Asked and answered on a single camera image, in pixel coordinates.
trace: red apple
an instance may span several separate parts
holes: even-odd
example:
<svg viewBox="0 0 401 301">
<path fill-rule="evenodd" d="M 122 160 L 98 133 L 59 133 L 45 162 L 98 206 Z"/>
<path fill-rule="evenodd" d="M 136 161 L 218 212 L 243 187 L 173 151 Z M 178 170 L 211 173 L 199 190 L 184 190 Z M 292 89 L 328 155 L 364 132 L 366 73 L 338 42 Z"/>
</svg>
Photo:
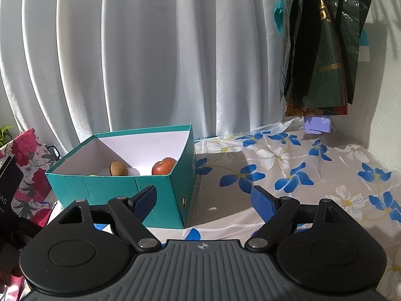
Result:
<svg viewBox="0 0 401 301">
<path fill-rule="evenodd" d="M 166 157 L 162 161 L 156 162 L 152 167 L 152 175 L 167 175 L 170 174 L 177 161 L 171 157 Z"/>
</svg>

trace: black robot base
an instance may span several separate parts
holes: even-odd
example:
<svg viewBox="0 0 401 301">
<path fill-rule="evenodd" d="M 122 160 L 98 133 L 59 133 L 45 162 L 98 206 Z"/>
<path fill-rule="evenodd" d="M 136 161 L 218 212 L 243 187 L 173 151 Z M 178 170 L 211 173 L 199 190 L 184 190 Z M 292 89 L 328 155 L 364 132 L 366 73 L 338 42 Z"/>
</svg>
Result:
<svg viewBox="0 0 401 301">
<path fill-rule="evenodd" d="M 156 204 L 149 186 L 107 205 L 73 202 L 25 247 L 24 301 L 383 301 L 380 244 L 334 201 L 301 205 L 259 186 L 266 223 L 238 240 L 169 240 L 163 248 L 142 222 Z M 94 223 L 110 224 L 114 234 Z M 300 223 L 312 223 L 295 232 Z"/>
</svg>

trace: floral gift bag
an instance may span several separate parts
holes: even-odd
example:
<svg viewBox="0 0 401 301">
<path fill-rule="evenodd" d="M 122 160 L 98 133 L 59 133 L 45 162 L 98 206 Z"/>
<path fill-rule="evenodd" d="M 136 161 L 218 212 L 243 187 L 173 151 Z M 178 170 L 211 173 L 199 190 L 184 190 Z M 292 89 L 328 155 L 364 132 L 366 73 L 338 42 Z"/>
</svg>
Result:
<svg viewBox="0 0 401 301">
<path fill-rule="evenodd" d="M 20 134 L 0 149 L 0 158 L 15 155 L 17 165 L 24 178 L 11 207 L 18 216 L 45 226 L 57 197 L 45 176 L 45 172 L 55 162 L 47 148 L 41 144 L 34 129 Z M 13 285 L 7 289 L 6 300 L 18 301 L 23 290 L 24 278 L 13 277 Z"/>
</svg>

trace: teal box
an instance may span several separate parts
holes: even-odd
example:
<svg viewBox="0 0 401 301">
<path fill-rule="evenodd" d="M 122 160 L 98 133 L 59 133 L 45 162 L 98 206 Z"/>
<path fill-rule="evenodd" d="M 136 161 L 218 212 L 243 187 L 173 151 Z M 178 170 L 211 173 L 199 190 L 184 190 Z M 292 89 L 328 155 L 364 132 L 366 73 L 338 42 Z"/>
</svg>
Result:
<svg viewBox="0 0 401 301">
<path fill-rule="evenodd" d="M 169 175 L 151 175 L 165 157 L 177 160 Z M 126 177 L 112 177 L 112 161 L 123 162 Z M 194 189 L 196 156 L 191 125 L 99 133 L 79 144 L 46 171 L 61 204 L 76 199 L 106 204 L 118 196 L 132 197 L 147 185 L 157 189 L 157 203 L 144 221 L 152 228 L 182 229 Z"/>
</svg>

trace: floral tablecloth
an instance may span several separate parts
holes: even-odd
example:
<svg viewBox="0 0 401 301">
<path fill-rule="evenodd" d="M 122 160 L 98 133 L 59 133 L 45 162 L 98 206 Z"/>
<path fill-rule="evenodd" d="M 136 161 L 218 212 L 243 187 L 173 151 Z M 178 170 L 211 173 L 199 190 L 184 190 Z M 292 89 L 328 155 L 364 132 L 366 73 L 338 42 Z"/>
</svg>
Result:
<svg viewBox="0 0 401 301">
<path fill-rule="evenodd" d="M 167 239 L 244 243 L 264 224 L 251 207 L 253 185 L 301 203 L 331 198 L 384 247 L 388 262 L 378 290 L 389 300 L 400 300 L 400 174 L 385 169 L 364 148 L 336 132 L 308 135 L 302 128 L 283 130 L 268 127 L 197 142 L 190 227 L 150 230 L 163 243 Z"/>
</svg>

